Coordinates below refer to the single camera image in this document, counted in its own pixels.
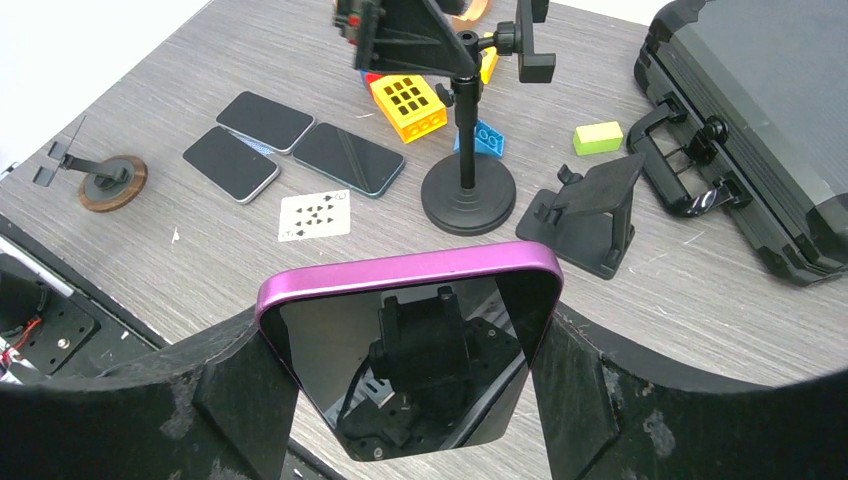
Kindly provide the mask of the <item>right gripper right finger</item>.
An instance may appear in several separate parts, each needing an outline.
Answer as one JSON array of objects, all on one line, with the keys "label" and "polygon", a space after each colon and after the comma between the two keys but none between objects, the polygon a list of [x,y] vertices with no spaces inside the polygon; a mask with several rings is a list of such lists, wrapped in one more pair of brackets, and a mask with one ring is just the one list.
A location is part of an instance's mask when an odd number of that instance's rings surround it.
[{"label": "right gripper right finger", "polygon": [[558,311],[532,374],[555,479],[847,475],[845,371],[753,384]]}]

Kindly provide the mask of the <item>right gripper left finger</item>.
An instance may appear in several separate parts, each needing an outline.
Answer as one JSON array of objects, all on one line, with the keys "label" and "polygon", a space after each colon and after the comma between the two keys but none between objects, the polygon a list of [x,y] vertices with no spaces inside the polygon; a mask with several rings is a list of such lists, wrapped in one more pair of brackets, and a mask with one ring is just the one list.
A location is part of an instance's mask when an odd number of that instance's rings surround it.
[{"label": "right gripper left finger", "polygon": [[277,479],[299,388],[249,313],[95,377],[1,390],[5,479]]}]

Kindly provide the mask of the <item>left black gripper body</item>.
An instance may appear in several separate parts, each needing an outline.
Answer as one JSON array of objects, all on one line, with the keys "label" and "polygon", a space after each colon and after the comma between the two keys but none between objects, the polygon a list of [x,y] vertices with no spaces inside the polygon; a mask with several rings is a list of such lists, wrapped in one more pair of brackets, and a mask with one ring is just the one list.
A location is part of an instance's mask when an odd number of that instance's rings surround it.
[{"label": "left black gripper body", "polygon": [[464,1],[337,0],[333,26],[353,45],[356,70],[471,77],[476,61],[446,18],[465,8]]}]

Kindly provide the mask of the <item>teal-edged phone black screen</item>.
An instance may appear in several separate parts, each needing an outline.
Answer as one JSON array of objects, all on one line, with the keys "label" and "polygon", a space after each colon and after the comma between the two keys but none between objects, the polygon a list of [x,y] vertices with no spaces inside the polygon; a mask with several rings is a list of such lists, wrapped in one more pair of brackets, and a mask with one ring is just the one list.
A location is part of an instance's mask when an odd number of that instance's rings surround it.
[{"label": "teal-edged phone black screen", "polygon": [[370,198],[381,197],[405,165],[400,153],[326,122],[306,133],[291,155]]}]

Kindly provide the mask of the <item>silver phone black screen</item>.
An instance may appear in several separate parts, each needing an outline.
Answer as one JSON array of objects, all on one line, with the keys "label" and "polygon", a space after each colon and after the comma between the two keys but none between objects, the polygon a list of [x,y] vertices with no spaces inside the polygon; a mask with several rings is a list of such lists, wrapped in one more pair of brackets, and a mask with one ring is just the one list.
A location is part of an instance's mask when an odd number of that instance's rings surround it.
[{"label": "silver phone black screen", "polygon": [[251,91],[243,91],[216,116],[216,122],[275,152],[290,154],[313,127],[315,118]]}]

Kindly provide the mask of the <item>black round-base pole stand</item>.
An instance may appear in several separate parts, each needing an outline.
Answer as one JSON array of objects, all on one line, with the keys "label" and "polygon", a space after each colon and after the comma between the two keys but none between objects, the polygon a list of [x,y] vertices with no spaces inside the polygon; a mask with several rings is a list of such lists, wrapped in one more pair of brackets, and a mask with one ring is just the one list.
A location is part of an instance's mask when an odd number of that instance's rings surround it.
[{"label": "black round-base pole stand", "polygon": [[549,83],[556,55],[534,51],[533,25],[543,23],[547,1],[519,1],[515,19],[500,22],[491,37],[470,30],[457,39],[473,60],[474,70],[451,79],[451,88],[436,88],[443,103],[454,108],[459,151],[436,163],[421,185],[421,202],[427,218],[439,229],[458,236],[491,232],[511,215],[516,202],[516,183],[506,166],[491,155],[475,152],[478,103],[483,82],[481,53],[495,48],[501,56],[518,57],[522,83]]}]

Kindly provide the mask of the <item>purple phone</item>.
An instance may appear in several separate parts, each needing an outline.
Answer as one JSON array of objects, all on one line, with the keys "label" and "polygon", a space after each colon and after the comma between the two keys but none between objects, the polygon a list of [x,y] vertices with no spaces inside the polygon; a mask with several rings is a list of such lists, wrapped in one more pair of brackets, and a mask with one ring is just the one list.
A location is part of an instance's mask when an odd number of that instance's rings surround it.
[{"label": "purple phone", "polygon": [[255,317],[349,457],[385,461],[501,438],[562,287],[515,241],[285,271]]}]

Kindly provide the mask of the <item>white-edged phone black screen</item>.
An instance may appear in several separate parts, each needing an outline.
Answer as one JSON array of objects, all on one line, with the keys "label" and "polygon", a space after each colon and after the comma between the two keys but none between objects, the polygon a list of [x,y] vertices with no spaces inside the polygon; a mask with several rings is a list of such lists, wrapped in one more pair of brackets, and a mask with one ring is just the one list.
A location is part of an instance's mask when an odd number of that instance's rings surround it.
[{"label": "white-edged phone black screen", "polygon": [[281,171],[276,162],[219,126],[189,146],[182,158],[240,204],[254,200]]}]

